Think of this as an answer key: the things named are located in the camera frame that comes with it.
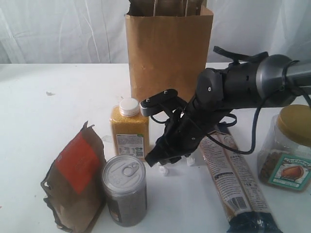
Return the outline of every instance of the tin can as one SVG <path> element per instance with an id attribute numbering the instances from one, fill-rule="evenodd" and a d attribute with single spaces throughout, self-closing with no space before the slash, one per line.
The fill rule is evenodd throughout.
<path id="1" fill-rule="evenodd" d="M 144 163 L 133 156 L 116 156 L 104 167 L 102 181 L 112 219 L 124 227 L 138 224 L 147 211 Z"/>

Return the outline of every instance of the jar label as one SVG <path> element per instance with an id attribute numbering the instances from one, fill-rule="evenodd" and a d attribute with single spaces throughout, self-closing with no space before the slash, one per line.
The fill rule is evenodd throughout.
<path id="1" fill-rule="evenodd" d="M 141 134 L 117 134 L 118 154 L 144 158 L 144 137 Z"/>
<path id="2" fill-rule="evenodd" d="M 310 177 L 311 159 L 282 154 L 268 182 L 299 191 Z"/>

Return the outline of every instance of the plastic jar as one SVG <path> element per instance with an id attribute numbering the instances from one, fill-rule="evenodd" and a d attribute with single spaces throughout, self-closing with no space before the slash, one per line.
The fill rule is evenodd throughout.
<path id="1" fill-rule="evenodd" d="M 149 118 L 140 113 L 139 102 L 123 99 L 112 109 L 110 125 L 116 155 L 144 160 L 149 152 Z"/>
<path id="2" fill-rule="evenodd" d="M 138 224 L 147 212 L 146 168 L 133 156 L 110 159 L 103 169 L 102 182 L 112 219 L 120 226 Z"/>
<path id="3" fill-rule="evenodd" d="M 289 105 L 274 116 L 258 155 L 259 179 L 266 184 L 304 191 L 311 177 L 311 108 Z"/>

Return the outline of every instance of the white table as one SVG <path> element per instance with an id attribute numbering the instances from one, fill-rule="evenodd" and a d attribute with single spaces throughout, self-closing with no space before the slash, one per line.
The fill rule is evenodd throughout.
<path id="1" fill-rule="evenodd" d="M 106 159 L 113 157 L 110 111 L 129 96 L 128 64 L 0 65 L 0 232 L 62 232 L 42 200 L 45 193 L 40 182 L 58 153 L 87 120 L 95 124 L 95 131 L 104 139 Z M 260 114 L 257 149 L 246 156 L 255 174 L 257 152 L 271 117 L 279 111 L 263 109 Z M 231 132 L 240 149 L 248 150 L 254 109 L 234 113 L 239 122 Z M 162 133 L 163 126 L 151 122 L 151 142 Z M 228 222 L 212 178 L 201 154 L 196 152 L 194 156 L 193 167 L 188 167 L 185 159 L 169 165 L 169 177 L 163 177 L 156 167 L 146 166 L 148 213 L 140 224 L 120 227 L 105 207 L 93 232 L 225 233 Z M 311 231 L 310 190 L 296 194 L 260 186 L 284 233 Z"/>

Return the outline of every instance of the white curtain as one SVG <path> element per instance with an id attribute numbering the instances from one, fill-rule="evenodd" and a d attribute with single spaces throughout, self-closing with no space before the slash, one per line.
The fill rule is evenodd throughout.
<path id="1" fill-rule="evenodd" d="M 310 0 L 207 0 L 212 52 L 311 56 Z M 0 0 L 0 63 L 127 63 L 128 0 Z"/>

